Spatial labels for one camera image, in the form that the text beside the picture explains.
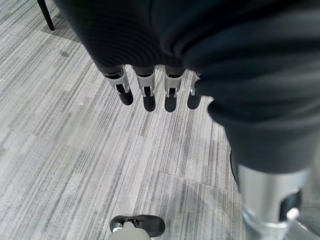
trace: black sleeve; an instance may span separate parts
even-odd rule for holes
[[[171,60],[201,72],[196,92],[214,97],[208,112],[240,164],[289,173],[315,158],[320,1],[55,1],[100,66]]]

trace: gray carpet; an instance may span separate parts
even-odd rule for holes
[[[0,1],[0,239],[106,240],[113,216],[143,213],[165,220],[158,239],[243,240],[230,147],[207,114],[211,99],[187,108],[192,73],[167,113],[158,66],[149,113],[126,66],[134,102],[125,106],[47,5],[54,32],[35,0]],[[319,189],[318,173],[310,189]],[[319,193],[305,202],[319,207]]]

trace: black fabric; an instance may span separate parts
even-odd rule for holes
[[[155,66],[144,66],[144,67],[132,66],[132,68],[137,75],[148,75],[148,74],[152,75],[152,73],[155,70]]]
[[[114,66],[108,66],[104,67],[103,74],[104,75],[114,75],[122,73],[123,66],[122,65],[114,65]]]
[[[315,158],[320,1],[55,0],[97,67],[202,73],[200,95],[240,164],[289,173]]]
[[[172,67],[172,66],[164,66],[165,67],[165,71],[166,73],[170,76],[170,75],[179,75],[182,76],[182,74],[184,74],[185,72],[185,68],[184,67]]]

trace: metal bracket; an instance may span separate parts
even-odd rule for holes
[[[113,73],[113,74],[106,74],[103,75],[108,79],[109,83],[113,86],[113,88],[120,94],[116,85],[122,85],[124,88],[125,93],[130,91],[129,80],[127,77],[127,73],[124,68],[122,68],[121,72]]]
[[[170,89],[175,89],[174,91],[174,97],[176,98],[178,96],[178,92],[181,86],[181,81],[183,79],[183,75],[179,77],[170,77],[166,73],[164,75],[164,90],[165,90],[165,96],[169,98]]]
[[[192,75],[191,83],[190,83],[190,94],[194,96],[196,94],[195,84],[200,79],[201,74],[199,72],[195,72]]]
[[[153,97],[155,95],[155,72],[153,71],[152,75],[150,76],[136,76],[139,84],[139,88],[141,90],[141,93],[144,97],[146,97],[145,87],[150,87],[150,96]]]

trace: black fingertip pad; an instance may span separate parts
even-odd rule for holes
[[[143,97],[143,105],[145,110],[152,112],[156,109],[156,98],[155,96]]]
[[[212,96],[214,93],[214,81],[209,77],[201,77],[200,80],[196,81],[194,84],[194,88],[196,89],[197,95],[200,96]]]
[[[187,106],[189,109],[194,110],[199,107],[201,101],[201,96],[199,95],[191,95],[189,92]]]
[[[177,98],[176,97],[165,97],[164,108],[167,112],[172,113],[176,110]]]
[[[131,89],[129,92],[120,93],[119,96],[124,105],[129,106],[134,102],[134,96],[132,95]]]

